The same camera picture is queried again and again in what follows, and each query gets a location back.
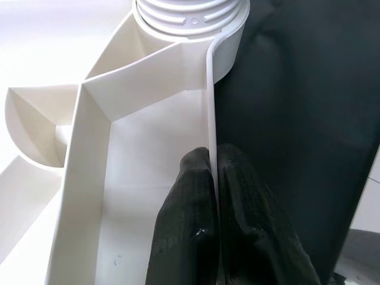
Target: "black glove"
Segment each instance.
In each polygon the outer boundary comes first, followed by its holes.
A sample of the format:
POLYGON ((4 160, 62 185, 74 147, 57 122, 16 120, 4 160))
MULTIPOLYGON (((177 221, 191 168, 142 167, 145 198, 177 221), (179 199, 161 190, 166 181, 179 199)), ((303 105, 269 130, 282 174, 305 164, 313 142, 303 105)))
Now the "black glove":
POLYGON ((218 147, 222 259, 226 285, 317 285, 286 213, 249 159, 218 147))
POLYGON ((215 285, 219 227, 208 150, 185 155, 156 220, 146 285, 215 285))

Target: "plastic compartment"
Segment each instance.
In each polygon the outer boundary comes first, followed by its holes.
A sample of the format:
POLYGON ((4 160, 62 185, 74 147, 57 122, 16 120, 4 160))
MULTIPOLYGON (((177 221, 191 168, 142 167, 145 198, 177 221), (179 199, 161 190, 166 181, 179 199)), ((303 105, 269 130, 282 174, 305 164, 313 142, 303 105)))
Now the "plastic compartment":
POLYGON ((64 166, 77 91, 77 85, 9 88, 8 132, 28 162, 57 171, 64 166))
POLYGON ((210 147, 210 42, 172 44, 81 86, 49 284, 144 284, 179 162, 210 147))

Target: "dark cloth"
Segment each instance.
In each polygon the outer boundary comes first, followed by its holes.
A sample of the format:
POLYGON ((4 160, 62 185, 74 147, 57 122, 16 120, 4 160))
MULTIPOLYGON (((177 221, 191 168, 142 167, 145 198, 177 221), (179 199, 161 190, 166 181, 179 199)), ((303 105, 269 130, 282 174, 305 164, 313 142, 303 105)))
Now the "dark cloth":
POLYGON ((276 196, 248 157, 218 147, 220 228, 226 285, 319 285, 276 196))
POLYGON ((219 223, 206 148, 183 157, 156 220, 146 285, 215 285, 219 223))
POLYGON ((215 86, 218 143, 246 152, 326 284, 380 139, 380 1, 255 0, 215 86))

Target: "white surface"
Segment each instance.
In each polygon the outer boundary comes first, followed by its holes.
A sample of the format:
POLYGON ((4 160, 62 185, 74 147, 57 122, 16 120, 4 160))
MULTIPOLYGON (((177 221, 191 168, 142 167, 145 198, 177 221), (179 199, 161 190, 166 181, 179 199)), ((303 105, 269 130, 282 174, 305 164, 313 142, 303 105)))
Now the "white surface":
POLYGON ((369 177, 380 183, 380 151, 378 151, 375 162, 372 165, 369 177))
POLYGON ((137 0, 137 11, 154 29, 174 36, 218 33, 237 16, 241 0, 137 0))
POLYGON ((352 229, 380 233, 380 183, 367 180, 351 224, 352 229))

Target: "white plastic part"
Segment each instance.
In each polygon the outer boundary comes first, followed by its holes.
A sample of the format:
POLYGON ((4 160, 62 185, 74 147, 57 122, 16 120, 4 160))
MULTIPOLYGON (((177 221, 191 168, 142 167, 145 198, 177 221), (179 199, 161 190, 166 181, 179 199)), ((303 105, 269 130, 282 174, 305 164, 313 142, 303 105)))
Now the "white plastic part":
POLYGON ((61 176, 16 157, 0 175, 0 263, 61 187, 61 176))
POLYGON ((9 88, 5 121, 24 159, 47 170, 64 166, 77 90, 76 85, 9 88))
POLYGON ((237 16, 241 0, 137 0, 137 11, 152 28, 174 36, 219 33, 237 16))
MULTIPOLYGON (((79 87, 47 284, 144 284, 156 215, 181 158, 207 147, 217 184, 213 86, 235 61, 249 1, 233 7, 212 33, 182 37, 147 24, 134 2, 79 87)), ((52 121, 17 91, 7 104, 13 140, 35 165, 61 165, 52 121), (29 117, 38 124, 30 128, 29 117), (30 129, 48 140, 25 140, 30 129)))

